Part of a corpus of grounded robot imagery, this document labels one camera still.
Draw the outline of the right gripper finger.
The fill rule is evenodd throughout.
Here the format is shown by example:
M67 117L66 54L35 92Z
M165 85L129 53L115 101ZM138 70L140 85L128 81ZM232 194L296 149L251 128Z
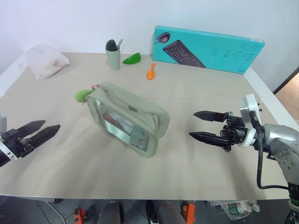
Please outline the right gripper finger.
M219 113L211 111L200 111L193 114L195 117L206 121L224 122L228 118L228 112Z
M224 147L226 145L226 138L217 136L212 133L207 132L189 132L189 135L192 136L194 139L218 147Z

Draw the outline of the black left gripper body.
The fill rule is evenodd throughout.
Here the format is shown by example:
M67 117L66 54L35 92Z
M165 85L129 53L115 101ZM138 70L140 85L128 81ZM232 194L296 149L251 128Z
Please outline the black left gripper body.
M33 152L34 147L30 144L29 139L21 137L19 131L11 129L0 134L0 151L8 159L18 159Z

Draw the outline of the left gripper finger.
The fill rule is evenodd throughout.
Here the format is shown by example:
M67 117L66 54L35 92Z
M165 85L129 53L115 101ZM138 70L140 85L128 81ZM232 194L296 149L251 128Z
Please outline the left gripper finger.
M46 120L35 120L31 121L17 129L21 133L21 137L24 138L28 135L38 131L46 122Z
M29 138L29 144L33 149L40 147L43 143L53 138L60 129L60 125L53 125L44 128L37 134Z

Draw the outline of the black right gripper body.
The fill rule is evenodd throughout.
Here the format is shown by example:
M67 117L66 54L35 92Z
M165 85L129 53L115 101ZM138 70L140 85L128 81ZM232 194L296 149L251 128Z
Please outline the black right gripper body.
M233 116L232 112L226 112L224 114L227 124L220 131L220 136L228 140L228 143L222 148L226 152L230 152L232 145L244 141L247 134L247 128L245 127L242 117Z

